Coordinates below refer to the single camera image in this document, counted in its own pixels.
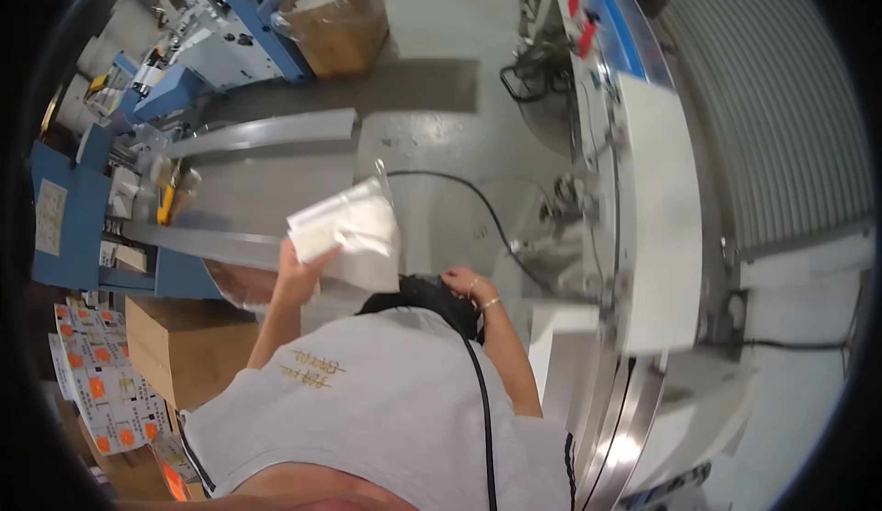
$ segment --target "corrugated metal wall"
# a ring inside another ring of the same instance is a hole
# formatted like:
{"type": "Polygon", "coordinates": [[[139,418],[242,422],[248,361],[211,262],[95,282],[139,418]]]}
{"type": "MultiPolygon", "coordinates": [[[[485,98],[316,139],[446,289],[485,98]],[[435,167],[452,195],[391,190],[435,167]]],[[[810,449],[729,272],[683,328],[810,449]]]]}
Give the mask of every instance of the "corrugated metal wall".
{"type": "Polygon", "coordinates": [[[811,0],[668,0],[661,22],[705,106],[742,260],[865,225],[865,124],[811,0]]]}

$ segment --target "white plastic bag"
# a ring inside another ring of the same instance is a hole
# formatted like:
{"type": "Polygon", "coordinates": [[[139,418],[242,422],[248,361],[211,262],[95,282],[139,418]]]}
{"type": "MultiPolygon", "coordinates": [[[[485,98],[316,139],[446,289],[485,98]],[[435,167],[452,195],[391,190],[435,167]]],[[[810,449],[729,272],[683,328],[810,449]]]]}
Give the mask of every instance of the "white plastic bag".
{"type": "Polygon", "coordinates": [[[377,177],[291,215],[288,228],[302,263],[340,245],[326,276],[368,292],[399,290],[401,234],[377,177]]]}

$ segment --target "woman's arm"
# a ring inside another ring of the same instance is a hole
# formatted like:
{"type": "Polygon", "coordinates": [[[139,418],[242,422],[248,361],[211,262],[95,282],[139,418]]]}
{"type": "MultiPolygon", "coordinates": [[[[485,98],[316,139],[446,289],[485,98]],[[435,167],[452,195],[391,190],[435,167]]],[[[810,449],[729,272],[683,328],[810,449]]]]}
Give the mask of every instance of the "woman's arm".
{"type": "Polygon", "coordinates": [[[484,354],[502,378],[505,392],[512,399],[514,415],[542,417],[533,368],[512,321],[501,302],[489,304],[499,297],[496,287],[467,268],[447,270],[441,277],[457,294],[471,298],[478,307],[487,307],[483,312],[484,354]]]}
{"type": "Polygon", "coordinates": [[[251,350],[247,367],[262,368],[282,344],[300,337],[300,308],[310,300],[325,264],[338,253],[337,247],[311,263],[302,264],[297,260],[291,240],[285,238],[281,242],[279,277],[272,289],[270,308],[251,350]]]}

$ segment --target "gray concrete floor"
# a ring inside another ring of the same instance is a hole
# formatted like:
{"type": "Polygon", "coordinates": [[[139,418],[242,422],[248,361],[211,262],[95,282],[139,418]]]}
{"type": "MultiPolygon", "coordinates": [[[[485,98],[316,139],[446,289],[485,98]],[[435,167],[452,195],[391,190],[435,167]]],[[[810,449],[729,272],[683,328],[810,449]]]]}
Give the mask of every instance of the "gray concrete floor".
{"type": "MultiPolygon", "coordinates": [[[[517,44],[517,0],[386,0],[386,9],[390,39],[369,76],[306,87],[250,85],[213,98],[200,121],[354,107],[362,119],[361,169],[378,157],[387,170],[459,175],[479,184],[510,239],[542,231],[541,193],[531,180],[550,190],[568,170],[568,132],[563,101],[525,115],[499,81],[517,44]]],[[[457,264],[485,275],[498,270],[502,241],[467,188],[423,177],[390,185],[407,272],[457,264]]],[[[526,339],[526,324],[516,323],[526,339]]]]}

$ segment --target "bracelet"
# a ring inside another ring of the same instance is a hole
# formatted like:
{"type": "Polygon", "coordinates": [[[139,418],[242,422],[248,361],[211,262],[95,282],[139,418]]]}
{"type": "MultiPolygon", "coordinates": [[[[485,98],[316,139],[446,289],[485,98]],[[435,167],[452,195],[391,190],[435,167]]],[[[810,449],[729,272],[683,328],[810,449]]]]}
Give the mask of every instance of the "bracelet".
{"type": "Polygon", "coordinates": [[[480,281],[481,281],[481,279],[480,279],[479,277],[476,277],[476,278],[475,278],[475,281],[472,282],[472,285],[469,285],[469,292],[466,293],[466,298],[468,298],[469,300],[472,299],[472,289],[473,289],[473,288],[475,287],[475,285],[476,285],[478,282],[480,282],[480,281]]]}
{"type": "Polygon", "coordinates": [[[491,300],[488,300],[487,302],[485,302],[484,304],[481,305],[481,312],[484,312],[485,310],[487,310],[488,308],[497,304],[498,302],[502,302],[502,299],[500,297],[496,297],[491,300]]]}

